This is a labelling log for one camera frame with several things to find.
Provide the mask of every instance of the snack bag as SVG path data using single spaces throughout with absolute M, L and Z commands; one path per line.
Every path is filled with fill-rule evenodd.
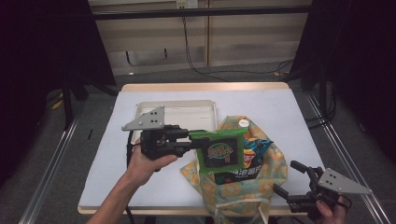
M 244 141 L 244 167 L 231 172 L 214 174 L 218 185 L 254 179 L 262 169 L 263 155 L 271 145 L 269 139 L 249 138 Z
M 245 116 L 227 117 L 219 128 L 229 130 L 244 125 L 248 127 L 245 133 L 247 140 L 256 138 L 270 141 L 270 138 Z M 201 193 L 205 207 L 215 219 L 215 223 L 267 223 L 265 220 L 269 217 L 271 197 L 274 194 L 273 185 L 282 185 L 288 176 L 288 165 L 283 153 L 274 143 L 268 144 L 256 178 L 218 185 L 215 175 L 198 173 L 197 161 L 180 169 L 191 185 Z
M 244 134 L 247 128 L 215 132 L 190 132 L 196 148 L 199 173 L 209 175 L 244 167 Z

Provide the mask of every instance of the metal tray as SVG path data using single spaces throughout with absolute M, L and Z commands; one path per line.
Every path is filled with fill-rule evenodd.
M 165 106 L 165 124 L 179 125 L 180 128 L 189 131 L 215 131 L 217 128 L 216 104 L 210 100 L 142 102 L 136 106 L 134 118 L 161 105 Z M 138 136 L 140 131 L 134 132 L 132 143 Z

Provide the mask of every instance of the wall outlet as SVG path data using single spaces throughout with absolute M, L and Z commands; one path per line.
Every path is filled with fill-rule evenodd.
M 187 8 L 198 8 L 198 0 L 187 0 Z
M 176 0 L 176 8 L 188 8 L 187 0 Z

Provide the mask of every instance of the white table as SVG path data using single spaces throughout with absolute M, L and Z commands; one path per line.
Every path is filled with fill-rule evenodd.
M 292 91 L 285 83 L 171 83 L 131 84 L 120 92 L 113 114 L 98 148 L 78 203 L 81 214 L 93 214 L 126 169 L 128 133 L 121 126 L 134 119 L 136 105 L 150 101 L 211 100 L 215 102 L 218 124 L 231 115 L 244 115 L 254 121 L 284 153 L 287 164 L 299 161 L 324 167 L 306 127 Z M 201 195 L 179 169 L 194 160 L 194 153 L 155 173 L 140 188 L 129 206 L 136 215 L 209 216 Z M 309 178 L 289 168 L 282 186 L 290 195 L 306 194 Z M 274 195 L 270 216 L 292 214 L 286 201 Z

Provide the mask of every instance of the wire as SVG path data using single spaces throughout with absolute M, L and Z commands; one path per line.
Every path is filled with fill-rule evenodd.
M 129 221 L 131 222 L 131 224 L 134 224 L 134 217 L 132 216 L 132 212 L 131 212 L 131 210 L 129 210 L 128 205 L 126 205 L 125 212 L 128 215 L 128 218 L 129 218 Z
M 315 121 L 319 119 L 319 124 L 313 125 L 313 126 L 309 126 L 308 129 L 314 129 L 317 127 L 320 127 L 324 124 L 329 123 L 334 117 L 335 117 L 335 109 L 336 109 L 336 105 L 337 105 L 337 91 L 336 88 L 334 87 L 334 85 L 332 84 L 332 93 L 330 96 L 330 104 L 329 107 L 327 109 L 327 116 L 324 115 L 318 115 L 315 116 L 311 119 L 304 119 L 306 123 Z
M 185 18 L 185 17 L 182 17 L 182 20 L 183 20 L 183 27 L 184 27 L 184 39 L 185 39 L 185 42 L 186 42 L 187 62 L 189 63 L 190 68 L 191 68 L 194 72 L 198 73 L 198 74 L 201 75 L 201 76 L 212 77 L 212 78 L 215 78 L 215 79 L 218 79 L 218 80 L 221 80 L 221 81 L 230 82 L 230 80 L 226 80 L 226 79 L 221 78 L 221 77 L 213 77 L 213 76 L 210 76 L 210 75 L 211 75 L 211 74 L 216 74 L 216 73 L 249 73 L 249 74 L 261 74 L 261 75 L 264 75 L 264 74 L 269 74 L 269 73 L 277 72 L 277 71 L 279 71 L 280 69 L 286 67 L 290 62 L 293 61 L 293 60 L 288 60 L 288 61 L 282 62 L 282 63 L 286 63 L 286 64 L 281 65 L 282 63 L 280 63 L 280 65 L 277 67 L 277 69 L 274 69 L 274 70 L 271 70 L 271 71 L 267 71 L 267 72 L 253 72 L 253 71 L 246 71 L 246 70 L 219 70 L 219 71 L 213 71 L 213 72 L 202 72 L 202 71 L 199 71 L 199 70 L 196 69 L 195 66 L 193 65 L 192 59 L 191 59 L 191 55 L 190 55 L 189 40 L 188 40 L 188 38 L 187 38 L 187 24 L 186 24 L 186 18 Z
M 350 199 L 349 199 L 347 196 L 345 196 L 344 194 L 340 194 L 340 197 L 345 198 L 345 199 L 348 201 L 349 204 L 337 202 L 337 205 L 340 205 L 340 206 L 342 206 L 342 207 L 345 207 L 345 209 L 346 209 L 346 211 L 347 211 L 350 207 L 352 207 L 352 200 L 350 200 Z
M 294 59 L 287 60 L 287 61 L 282 62 L 282 63 L 286 63 L 286 64 L 283 65 L 282 67 L 281 67 L 282 63 L 280 63 L 280 64 L 277 66 L 277 73 L 279 74 L 279 77 L 278 77 L 278 80 L 277 80 L 277 81 L 280 81 L 280 79 L 281 79 L 280 70 L 281 70 L 282 68 L 286 67 L 287 65 L 289 65 L 289 63 L 291 63 L 291 62 L 293 62 L 293 61 L 294 61 Z

